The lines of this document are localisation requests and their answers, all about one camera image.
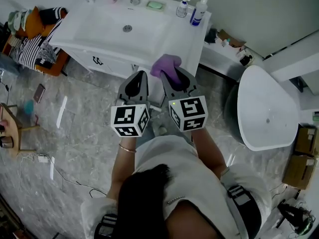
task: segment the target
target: black strap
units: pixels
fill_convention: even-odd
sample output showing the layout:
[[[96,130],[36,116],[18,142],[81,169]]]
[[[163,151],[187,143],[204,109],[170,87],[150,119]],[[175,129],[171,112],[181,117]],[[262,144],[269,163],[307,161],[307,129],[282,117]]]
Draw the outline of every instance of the black strap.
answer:
[[[107,239],[112,237],[113,228],[117,220],[117,215],[104,215],[94,232],[94,239]]]
[[[244,221],[249,239],[254,239],[261,227],[261,214],[255,199],[242,186],[233,186],[228,191]]]

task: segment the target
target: purple rag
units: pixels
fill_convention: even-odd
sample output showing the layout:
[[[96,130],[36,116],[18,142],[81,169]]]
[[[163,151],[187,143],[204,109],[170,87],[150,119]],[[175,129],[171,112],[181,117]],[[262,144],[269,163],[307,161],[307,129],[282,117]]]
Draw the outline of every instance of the purple rag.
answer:
[[[176,84],[181,84],[181,81],[175,70],[175,67],[178,67],[180,65],[180,57],[164,54],[153,64],[151,75],[160,78],[161,71],[164,71],[173,80],[173,82],[175,82]]]

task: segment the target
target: clothing pile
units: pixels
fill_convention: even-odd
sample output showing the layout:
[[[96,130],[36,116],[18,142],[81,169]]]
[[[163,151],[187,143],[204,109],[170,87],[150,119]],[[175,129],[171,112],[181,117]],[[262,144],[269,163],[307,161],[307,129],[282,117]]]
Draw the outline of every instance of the clothing pile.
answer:
[[[52,47],[49,41],[66,14],[67,11],[63,7],[55,7],[41,11],[38,11],[37,7],[35,7],[31,12],[26,11],[25,13],[19,14],[19,12],[15,11],[10,13],[10,30],[13,36],[13,31],[16,32],[18,41],[15,38],[10,40],[12,41],[12,49],[9,57],[17,63],[36,71],[42,71],[43,68],[51,69],[57,62],[57,57],[61,49]],[[16,19],[19,17],[23,19],[20,21],[20,25]],[[33,35],[29,36],[27,33],[20,35],[24,27],[26,32],[35,33],[34,37]]]
[[[10,29],[12,35],[15,35],[15,33],[19,31],[20,27],[22,27],[22,29],[25,31],[26,19],[31,12],[32,10],[29,9],[10,12],[8,18],[8,28]]]

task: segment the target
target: dark hair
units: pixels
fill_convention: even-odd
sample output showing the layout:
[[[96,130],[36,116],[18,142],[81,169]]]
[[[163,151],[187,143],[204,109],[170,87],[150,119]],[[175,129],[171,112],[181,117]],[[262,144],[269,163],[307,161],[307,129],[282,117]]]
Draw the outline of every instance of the dark hair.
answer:
[[[118,217],[113,239],[165,239],[164,188],[169,168],[161,164],[128,177],[119,192]]]

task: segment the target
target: gray tile floor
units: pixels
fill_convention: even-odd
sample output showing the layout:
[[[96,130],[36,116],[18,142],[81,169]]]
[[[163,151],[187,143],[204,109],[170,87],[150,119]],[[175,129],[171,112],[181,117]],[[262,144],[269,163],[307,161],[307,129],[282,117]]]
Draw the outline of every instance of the gray tile floor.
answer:
[[[120,140],[109,127],[110,106],[123,79],[100,72],[91,74],[72,59],[65,71],[68,77],[51,77],[28,69],[18,77],[4,74],[2,81],[11,87],[9,104],[18,105],[18,118],[27,126],[34,124],[37,115],[41,125],[40,129],[23,132],[21,145],[54,157],[56,168],[66,179],[107,192]],[[223,119],[223,106],[231,85],[201,68],[196,78],[207,100],[207,129],[225,160],[251,165],[265,178],[270,190],[280,185],[290,147],[252,152],[239,144],[230,135]],[[41,102],[34,105],[34,113],[26,116],[24,104],[32,100],[39,83],[46,91]],[[57,128],[56,120],[65,96],[68,101],[60,128]],[[1,85],[0,102],[6,99],[7,93]],[[177,130],[167,109],[162,113],[153,111],[152,120],[155,119],[160,119],[168,131]],[[49,170],[49,163],[22,158],[22,155],[12,158],[1,149],[0,192],[38,238],[50,239],[59,232],[70,239],[82,239],[80,205],[90,198],[90,189],[67,183],[56,172],[51,180]],[[272,195],[283,190],[280,186]],[[273,206],[294,193],[289,188],[284,194],[275,196]]]

